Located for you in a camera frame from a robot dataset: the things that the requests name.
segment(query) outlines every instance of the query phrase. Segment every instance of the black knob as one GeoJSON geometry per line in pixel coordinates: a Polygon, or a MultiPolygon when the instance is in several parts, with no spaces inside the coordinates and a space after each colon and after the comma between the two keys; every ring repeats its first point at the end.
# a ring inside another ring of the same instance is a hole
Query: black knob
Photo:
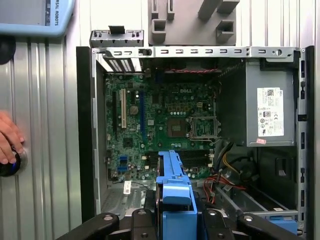
{"type": "Polygon", "coordinates": [[[13,36],[0,36],[0,65],[8,63],[16,53],[16,39],[13,36]]]}
{"type": "Polygon", "coordinates": [[[15,155],[16,162],[2,164],[0,163],[0,177],[10,177],[23,169],[26,164],[26,159],[24,156],[19,155],[14,149],[12,149],[13,154],[15,155]]]}

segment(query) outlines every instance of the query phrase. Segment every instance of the motherboard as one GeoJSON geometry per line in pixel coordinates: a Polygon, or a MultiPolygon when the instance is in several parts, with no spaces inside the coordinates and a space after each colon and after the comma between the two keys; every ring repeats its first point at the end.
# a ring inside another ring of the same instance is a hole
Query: motherboard
{"type": "Polygon", "coordinates": [[[109,179],[154,180],[158,152],[168,150],[179,153],[191,179],[210,175],[219,127],[205,81],[107,75],[105,107],[109,179]]]}

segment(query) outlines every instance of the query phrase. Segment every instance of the power supply label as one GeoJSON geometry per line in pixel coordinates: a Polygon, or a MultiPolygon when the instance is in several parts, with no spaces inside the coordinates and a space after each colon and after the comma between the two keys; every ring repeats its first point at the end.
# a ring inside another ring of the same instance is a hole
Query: power supply label
{"type": "Polygon", "coordinates": [[[284,130],[284,94],[279,87],[257,88],[258,137],[279,137],[284,130]]]}

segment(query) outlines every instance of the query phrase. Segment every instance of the human hand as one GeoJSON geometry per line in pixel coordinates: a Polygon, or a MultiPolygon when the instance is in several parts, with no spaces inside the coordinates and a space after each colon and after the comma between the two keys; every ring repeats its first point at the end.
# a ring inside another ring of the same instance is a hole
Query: human hand
{"type": "Polygon", "coordinates": [[[14,164],[16,157],[12,152],[11,145],[18,154],[22,154],[24,149],[22,143],[24,138],[19,128],[12,122],[5,111],[0,111],[0,163],[14,164]]]}

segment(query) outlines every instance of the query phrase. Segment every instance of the white pci slot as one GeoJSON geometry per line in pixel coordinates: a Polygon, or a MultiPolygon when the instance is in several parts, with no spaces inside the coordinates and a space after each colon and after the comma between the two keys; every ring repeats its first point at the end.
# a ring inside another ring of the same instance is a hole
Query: white pci slot
{"type": "Polygon", "coordinates": [[[123,88],[120,90],[121,97],[121,127],[123,129],[127,128],[127,92],[123,88]]]}

